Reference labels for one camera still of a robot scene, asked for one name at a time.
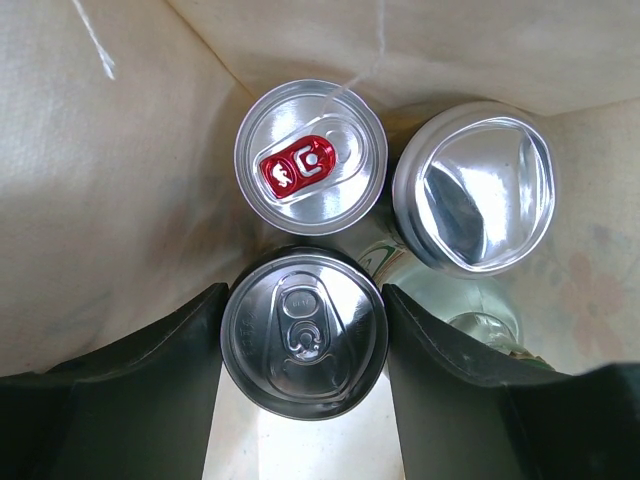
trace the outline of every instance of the beverage can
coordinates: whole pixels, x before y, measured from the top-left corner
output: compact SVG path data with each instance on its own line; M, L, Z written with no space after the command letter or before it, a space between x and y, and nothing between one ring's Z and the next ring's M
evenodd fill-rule
M262 98L236 138L240 189L281 230L328 235L362 218L384 184L387 141L380 120L354 92L297 80Z
M423 263L457 277L494 275L529 255L550 226L551 148L515 108L460 105L411 139L392 198L398 232Z
M220 343L231 377L255 403L320 420L355 407L377 381L387 317L379 291L353 260L285 247L233 286Z

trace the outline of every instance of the silver pull tab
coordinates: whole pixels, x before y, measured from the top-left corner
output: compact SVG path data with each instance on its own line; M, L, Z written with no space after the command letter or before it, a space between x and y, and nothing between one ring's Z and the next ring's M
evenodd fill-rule
M278 317L287 351L301 362L319 359L329 347L325 301L315 286L298 285L280 293Z

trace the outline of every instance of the white bag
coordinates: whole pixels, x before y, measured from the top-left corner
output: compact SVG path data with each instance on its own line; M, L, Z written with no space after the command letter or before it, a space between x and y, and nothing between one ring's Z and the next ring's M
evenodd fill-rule
M280 83L366 72L377 33L354 89L392 154L470 99L544 116L562 196L550 241L509 273L528 346L567 372L634 358L640 10L387 0L378 32L378 5L4 2L0 374L115 341L281 241L236 186L238 125Z

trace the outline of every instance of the red pull tab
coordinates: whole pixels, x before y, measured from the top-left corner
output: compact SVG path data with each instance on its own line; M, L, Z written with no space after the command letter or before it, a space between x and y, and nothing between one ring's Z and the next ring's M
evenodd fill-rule
M277 199L324 180L336 165L333 145L308 135L260 162L260 171Z

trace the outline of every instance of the pull tab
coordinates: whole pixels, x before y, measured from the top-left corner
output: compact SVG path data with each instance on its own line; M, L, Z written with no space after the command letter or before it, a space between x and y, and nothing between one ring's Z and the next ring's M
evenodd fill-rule
M315 286L298 285L280 293L277 302L285 349L301 362L313 362L329 347L326 305Z
M307 135L260 162L260 171L277 199L324 180L336 165L333 145L319 135Z

